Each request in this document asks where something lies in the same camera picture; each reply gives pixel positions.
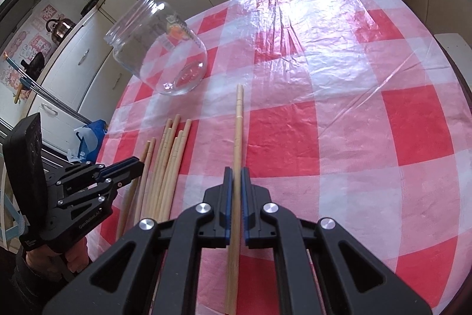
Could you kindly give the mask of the person's left hand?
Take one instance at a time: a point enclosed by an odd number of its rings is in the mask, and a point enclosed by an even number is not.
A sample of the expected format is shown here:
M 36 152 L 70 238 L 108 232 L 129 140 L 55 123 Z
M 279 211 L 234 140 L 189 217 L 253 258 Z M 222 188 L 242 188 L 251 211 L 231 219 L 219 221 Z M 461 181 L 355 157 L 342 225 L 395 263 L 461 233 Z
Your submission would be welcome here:
M 90 263 L 87 239 L 83 237 L 63 254 L 55 253 L 47 245 L 26 252 L 26 264 L 51 278 L 61 273 L 59 262 L 63 262 L 70 272 L 82 272 Z

